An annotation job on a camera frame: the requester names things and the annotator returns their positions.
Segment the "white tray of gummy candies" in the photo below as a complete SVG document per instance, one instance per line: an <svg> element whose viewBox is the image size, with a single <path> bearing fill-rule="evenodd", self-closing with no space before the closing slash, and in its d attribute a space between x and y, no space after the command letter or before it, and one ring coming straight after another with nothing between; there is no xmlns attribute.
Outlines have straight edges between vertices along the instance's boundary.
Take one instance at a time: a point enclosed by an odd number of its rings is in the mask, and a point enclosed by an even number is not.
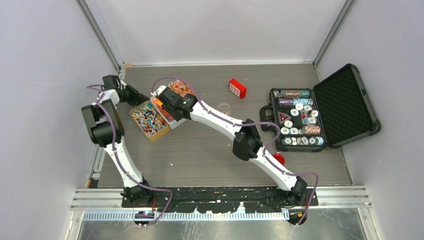
<svg viewBox="0 0 424 240"><path fill-rule="evenodd" d="M173 130L180 126L182 123L186 121L186 119L182 118L180 120L175 120L166 110L164 110L162 107L158 107L153 103L153 98L156 98L152 96L150 98L150 101L152 102L153 107L157 110L157 112L161 115L161 117L167 122L170 129Z"/></svg>

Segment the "yellow plastic scoop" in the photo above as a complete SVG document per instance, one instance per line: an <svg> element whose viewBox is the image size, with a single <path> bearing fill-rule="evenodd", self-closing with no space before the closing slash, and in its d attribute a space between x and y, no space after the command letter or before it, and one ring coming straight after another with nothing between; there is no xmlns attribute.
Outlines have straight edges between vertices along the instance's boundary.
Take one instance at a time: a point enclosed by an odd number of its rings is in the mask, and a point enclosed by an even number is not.
<svg viewBox="0 0 424 240"><path fill-rule="evenodd" d="M153 100L152 100L152 102L157 106L157 107L162 107L163 106L163 103L160 101L160 100L158 100L157 98L153 98Z"/></svg>

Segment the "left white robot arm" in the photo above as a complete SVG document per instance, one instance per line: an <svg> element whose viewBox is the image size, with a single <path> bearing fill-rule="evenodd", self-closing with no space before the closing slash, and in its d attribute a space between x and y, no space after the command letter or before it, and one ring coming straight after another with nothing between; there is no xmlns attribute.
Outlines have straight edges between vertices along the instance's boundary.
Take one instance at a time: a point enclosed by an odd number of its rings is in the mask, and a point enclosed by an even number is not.
<svg viewBox="0 0 424 240"><path fill-rule="evenodd" d="M103 84L88 86L98 91L98 97L81 109L88 135L114 162L123 181L121 196L132 204L148 207L154 199L153 191L128 152L124 141L125 129L117 113L119 103L136 107L148 98L123 83L117 75L106 75L102 81Z"/></svg>

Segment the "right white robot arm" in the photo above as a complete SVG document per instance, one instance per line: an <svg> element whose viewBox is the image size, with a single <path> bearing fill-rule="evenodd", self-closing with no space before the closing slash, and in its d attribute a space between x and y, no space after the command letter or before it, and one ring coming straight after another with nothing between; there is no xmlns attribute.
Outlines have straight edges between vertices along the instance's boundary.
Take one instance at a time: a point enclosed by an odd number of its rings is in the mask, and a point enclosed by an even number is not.
<svg viewBox="0 0 424 240"><path fill-rule="evenodd" d="M299 205L306 197L307 183L283 166L261 141L257 122L251 119L232 118L207 105L196 94L185 96L174 92L170 87L160 86L152 96L161 103L162 108L175 120L192 120L211 127L232 141L232 153L240 160L258 166L271 177L285 192L291 205Z"/></svg>

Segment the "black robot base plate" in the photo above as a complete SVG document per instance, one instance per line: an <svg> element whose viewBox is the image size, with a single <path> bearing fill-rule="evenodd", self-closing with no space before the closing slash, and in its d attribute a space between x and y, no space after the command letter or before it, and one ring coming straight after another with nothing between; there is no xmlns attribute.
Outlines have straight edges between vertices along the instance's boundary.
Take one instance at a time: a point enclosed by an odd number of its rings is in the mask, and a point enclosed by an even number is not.
<svg viewBox="0 0 424 240"><path fill-rule="evenodd" d="M294 204L288 198L289 192L276 186L170 187L145 190L138 197L124 190L120 195L123 208L150 208L166 213L223 214L240 209L248 214L276 213L282 209L303 209L307 204L316 207L319 203L312 188L307 188L304 199Z"/></svg>

